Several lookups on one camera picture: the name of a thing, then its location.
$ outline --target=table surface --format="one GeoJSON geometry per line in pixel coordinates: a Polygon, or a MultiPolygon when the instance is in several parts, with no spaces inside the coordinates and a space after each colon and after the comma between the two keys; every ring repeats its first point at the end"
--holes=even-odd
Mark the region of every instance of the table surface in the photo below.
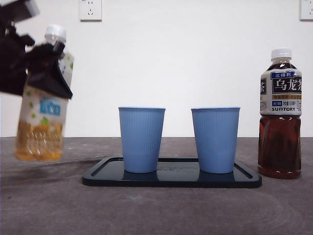
{"type": "MultiPolygon", "coordinates": [[[[295,180],[263,176],[260,188],[89,187],[83,172],[122,156],[120,138],[65,138],[59,162],[20,162],[1,138],[2,235],[313,234],[313,138],[303,138],[295,180]]],[[[257,171],[257,138],[239,138],[236,160],[257,171]]],[[[160,157],[197,157],[194,138],[163,138],[160,157]]]]}

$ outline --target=white wall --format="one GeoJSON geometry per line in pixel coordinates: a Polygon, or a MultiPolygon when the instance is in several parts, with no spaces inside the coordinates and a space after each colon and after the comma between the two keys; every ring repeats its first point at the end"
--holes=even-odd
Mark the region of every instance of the white wall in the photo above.
{"type": "MultiPolygon", "coordinates": [[[[118,106],[166,107],[163,136],[193,136],[190,108],[241,106],[238,136],[256,137],[260,75],[275,47],[303,72],[302,136],[313,136],[313,22],[298,0],[103,0],[104,20],[81,23],[78,0],[37,0],[17,24],[37,42],[67,29],[75,55],[65,136],[119,136],[118,106]]],[[[14,136],[21,98],[1,94],[1,134],[14,136]]]]}

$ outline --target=ribbed cup texture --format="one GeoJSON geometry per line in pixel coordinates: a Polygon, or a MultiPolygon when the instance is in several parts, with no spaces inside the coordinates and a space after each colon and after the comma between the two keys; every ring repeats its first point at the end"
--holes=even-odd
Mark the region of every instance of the ribbed cup texture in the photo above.
{"type": "Polygon", "coordinates": [[[165,109],[119,108],[124,168],[133,173],[157,169],[165,109]]]}
{"type": "Polygon", "coordinates": [[[200,169],[232,172],[240,108],[192,109],[200,169]]]}

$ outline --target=plastic bottle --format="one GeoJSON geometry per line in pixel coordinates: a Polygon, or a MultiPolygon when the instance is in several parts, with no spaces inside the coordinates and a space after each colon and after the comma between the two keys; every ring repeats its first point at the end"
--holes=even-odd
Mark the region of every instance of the plastic bottle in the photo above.
{"type": "MultiPolygon", "coordinates": [[[[45,34],[46,42],[66,42],[66,31],[51,24],[45,34]]],[[[70,86],[73,57],[65,53],[59,67],[70,86]]],[[[54,96],[43,90],[24,87],[21,114],[15,145],[15,156],[24,161],[57,161],[62,156],[63,127],[66,119],[68,99],[54,96]]]]}
{"type": "Polygon", "coordinates": [[[302,74],[290,63],[289,48],[275,49],[271,57],[261,76],[258,168],[269,177],[294,179],[301,173],[302,74]]]}

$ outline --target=blue label patch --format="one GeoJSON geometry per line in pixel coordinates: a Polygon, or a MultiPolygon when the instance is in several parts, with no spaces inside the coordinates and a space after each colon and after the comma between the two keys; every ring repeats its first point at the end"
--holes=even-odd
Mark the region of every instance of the blue label patch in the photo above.
{"type": "Polygon", "coordinates": [[[50,99],[43,99],[40,101],[40,113],[59,116],[61,113],[61,106],[54,104],[50,99]]]}
{"type": "Polygon", "coordinates": [[[294,71],[286,71],[286,72],[271,72],[271,78],[294,78],[294,71]]]}
{"type": "Polygon", "coordinates": [[[283,102],[281,100],[272,101],[272,106],[283,106],[283,102]]]}

